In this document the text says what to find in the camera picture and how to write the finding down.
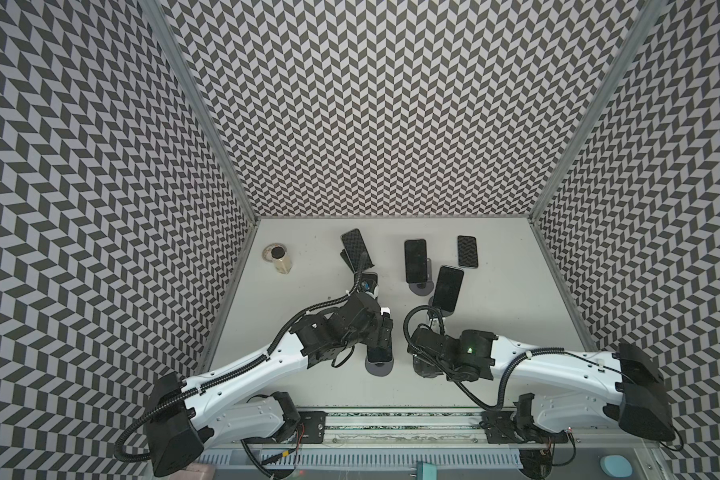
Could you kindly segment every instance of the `vent grille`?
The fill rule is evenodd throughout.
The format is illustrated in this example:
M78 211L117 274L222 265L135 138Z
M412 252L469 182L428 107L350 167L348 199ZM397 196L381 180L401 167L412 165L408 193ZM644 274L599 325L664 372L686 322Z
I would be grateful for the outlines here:
M205 450L196 461L207 465L228 466L230 464L230 457L230 450Z
M268 458L282 450L265 449L261 458ZM353 448L349 452L300 452L269 465L270 468L308 469L351 468L354 470L408 470L419 462L439 468L522 468L516 448L491 448L486 452L459 448L400 448L394 452L380 452L374 448Z

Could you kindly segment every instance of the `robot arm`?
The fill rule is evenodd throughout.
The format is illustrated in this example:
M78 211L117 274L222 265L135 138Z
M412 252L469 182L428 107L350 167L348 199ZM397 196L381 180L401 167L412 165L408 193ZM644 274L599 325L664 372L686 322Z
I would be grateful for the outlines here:
M412 314L431 307L418 307ZM118 459L151 459L157 476L169 475L195 460L204 448L251 437L284 442L292 436L300 417L287 393L251 398L267 385L364 343L369 349L390 348L392 320L375 299L375 285L351 293L340 308L301 315L278 336L278 343L251 352L220 369L179 382L175 374L156 382L147 402L144 425L149 454L129 456L118 439ZM642 438L674 439L666 389L658 369L640 349L623 344L614 352L566 352L465 330L458 339L436 333L423 324L408 335L414 371L432 378L445 374L468 392L462 382L499 380L497 403L483 404L487 411L504 406L504 388L510 376L557 386L566 393L520 397L515 432L527 440L543 438L577 426L616 426Z
M418 309L432 310L426 306ZM412 313L403 329L408 352L414 356L414 371L424 378L445 374L465 392L462 382L500 377L495 405L483 404L468 393L486 411L504 407L504 388L510 376L566 390L555 396L520 396L515 405L524 418L516 416L515 427L524 440L592 426L618 426L658 442L675 438L664 379L648 355L634 345L622 343L618 352L568 352L480 330L465 330L455 339L425 324L409 336Z

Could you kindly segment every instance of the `chevron patterned wall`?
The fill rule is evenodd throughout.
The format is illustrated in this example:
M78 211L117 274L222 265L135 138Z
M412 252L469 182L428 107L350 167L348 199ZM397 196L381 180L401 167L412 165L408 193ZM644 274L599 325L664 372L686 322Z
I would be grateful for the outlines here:
M143 467L113 441L196 368L246 229L133 0L0 2L0 479Z
M526 214L642 2L163 9L258 214Z
M670 2L545 212L601 347L671 382L679 478L720 478L720 2Z

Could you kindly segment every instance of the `smartphone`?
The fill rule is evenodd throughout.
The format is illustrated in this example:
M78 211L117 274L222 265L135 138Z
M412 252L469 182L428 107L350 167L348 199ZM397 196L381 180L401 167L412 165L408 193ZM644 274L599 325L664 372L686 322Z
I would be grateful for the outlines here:
M391 362L394 359L392 356L392 347L381 348L380 346L376 346L368 349L365 353L365 358L368 360L368 363Z
M441 308L446 312L456 311L456 300L461 290L461 281L464 271L453 266L442 265L438 273L438 282L434 286L432 306Z
M354 230L350 230L346 234L342 235L342 243L344 244L344 250L347 252L347 257L349 258L349 263L352 264L352 271L357 271L358 264L360 264L360 255L362 255L363 252L366 254L368 253L368 249L365 248L365 242L362 239L362 235L360 235L360 229L355 228ZM363 269L369 269L373 267L373 262L371 262L371 256L368 255L368 258L365 260L365 265L363 265Z
M478 268L478 241L473 236L459 235L456 239L458 245L458 265L467 268Z
M427 241L406 240L405 281L408 283L427 283Z

